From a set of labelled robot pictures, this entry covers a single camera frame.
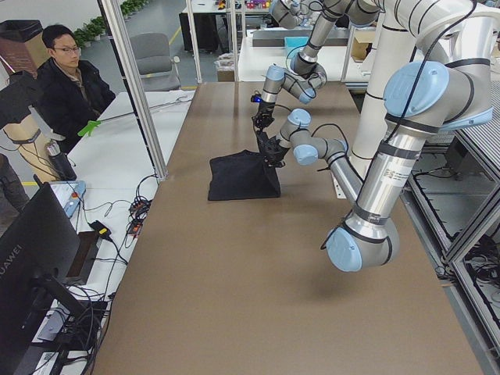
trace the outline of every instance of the man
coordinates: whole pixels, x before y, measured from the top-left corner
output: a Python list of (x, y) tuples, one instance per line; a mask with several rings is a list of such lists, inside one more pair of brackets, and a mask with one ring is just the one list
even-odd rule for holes
[(44, 92), (37, 109), (55, 133), (66, 137), (59, 147), (69, 152), (80, 140), (77, 133), (89, 120), (96, 120), (115, 95), (97, 68), (80, 60), (80, 49), (70, 29), (51, 25), (41, 37), (50, 59), (37, 71)]
[(7, 156), (0, 154), (0, 236), (29, 200)]

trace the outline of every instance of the folded black fabric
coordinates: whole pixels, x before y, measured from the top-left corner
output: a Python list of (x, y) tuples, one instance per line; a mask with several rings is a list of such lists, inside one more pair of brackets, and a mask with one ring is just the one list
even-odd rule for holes
[(210, 169), (209, 201), (278, 198), (281, 194), (276, 169), (269, 168), (258, 152), (243, 150), (211, 159)]

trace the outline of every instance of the office chair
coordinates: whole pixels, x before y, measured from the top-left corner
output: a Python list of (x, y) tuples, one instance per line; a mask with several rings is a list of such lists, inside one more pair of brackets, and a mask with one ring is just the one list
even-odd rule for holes
[(170, 91), (180, 88), (177, 56), (170, 57), (169, 38), (161, 33), (130, 37), (144, 91)]

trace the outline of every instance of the black jacket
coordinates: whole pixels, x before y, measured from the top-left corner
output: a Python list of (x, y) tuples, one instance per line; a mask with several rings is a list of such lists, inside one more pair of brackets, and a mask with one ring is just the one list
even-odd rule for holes
[(37, 109), (57, 134), (66, 137), (59, 142), (63, 152), (69, 152), (78, 143), (80, 137), (77, 133), (89, 120), (97, 119), (92, 109), (102, 113), (115, 98), (95, 66), (80, 60), (78, 68), (91, 105), (84, 99), (80, 88), (57, 67), (52, 58), (37, 71), (37, 81), (43, 91)]

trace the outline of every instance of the black monitor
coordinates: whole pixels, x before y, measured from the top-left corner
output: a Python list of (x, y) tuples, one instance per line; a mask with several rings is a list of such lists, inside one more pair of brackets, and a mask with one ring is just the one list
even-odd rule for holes
[(15, 373), (54, 299), (85, 307), (62, 283), (80, 239), (49, 184), (0, 237), (0, 373)]

